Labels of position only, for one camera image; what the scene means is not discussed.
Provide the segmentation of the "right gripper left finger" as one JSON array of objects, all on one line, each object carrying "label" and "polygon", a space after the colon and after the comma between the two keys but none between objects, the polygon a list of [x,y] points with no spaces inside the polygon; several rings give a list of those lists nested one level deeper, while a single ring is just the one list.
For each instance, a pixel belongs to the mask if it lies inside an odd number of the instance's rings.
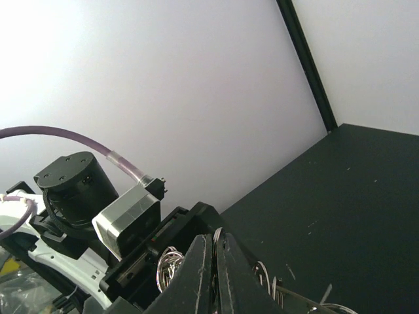
[{"label": "right gripper left finger", "polygon": [[210,313],[212,307],[212,236],[198,235],[186,254],[167,248],[158,260],[160,295],[146,313]]}]

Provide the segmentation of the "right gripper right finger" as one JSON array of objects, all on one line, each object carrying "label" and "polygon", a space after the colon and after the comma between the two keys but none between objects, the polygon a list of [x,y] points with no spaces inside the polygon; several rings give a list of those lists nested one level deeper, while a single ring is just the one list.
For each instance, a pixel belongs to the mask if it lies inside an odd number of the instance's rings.
[{"label": "right gripper right finger", "polygon": [[245,255],[230,233],[217,242],[217,303],[220,313],[281,313],[282,309],[257,281]]}]

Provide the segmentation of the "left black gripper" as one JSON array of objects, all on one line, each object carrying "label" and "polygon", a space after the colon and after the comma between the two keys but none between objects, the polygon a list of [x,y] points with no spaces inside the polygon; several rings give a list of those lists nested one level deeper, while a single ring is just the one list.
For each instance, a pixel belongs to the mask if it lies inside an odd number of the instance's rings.
[{"label": "left black gripper", "polygon": [[216,209],[198,202],[192,209],[176,207],[153,232],[141,238],[100,281],[102,292],[115,302],[124,298],[140,309],[147,309],[158,297],[156,283],[158,259],[167,247],[185,254],[199,234],[212,234],[223,225]]}]

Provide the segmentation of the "metal disc with keyrings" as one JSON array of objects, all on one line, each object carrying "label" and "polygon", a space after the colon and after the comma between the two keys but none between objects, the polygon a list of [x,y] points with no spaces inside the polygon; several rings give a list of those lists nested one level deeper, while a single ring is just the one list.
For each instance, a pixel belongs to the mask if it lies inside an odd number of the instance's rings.
[{"label": "metal disc with keyrings", "polygon": [[160,295],[150,313],[353,313],[327,302],[331,287],[319,302],[283,288],[261,261],[250,264],[222,228],[196,236],[185,254],[167,247],[158,260],[156,284]]}]

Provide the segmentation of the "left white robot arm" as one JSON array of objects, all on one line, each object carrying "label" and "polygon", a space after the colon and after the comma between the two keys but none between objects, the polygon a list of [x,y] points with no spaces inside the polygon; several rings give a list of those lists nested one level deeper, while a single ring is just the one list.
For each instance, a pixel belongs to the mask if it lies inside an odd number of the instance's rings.
[{"label": "left white robot arm", "polygon": [[1,196],[1,244],[84,313],[213,313],[216,210],[162,218],[163,179],[119,194],[96,157],[59,157]]}]

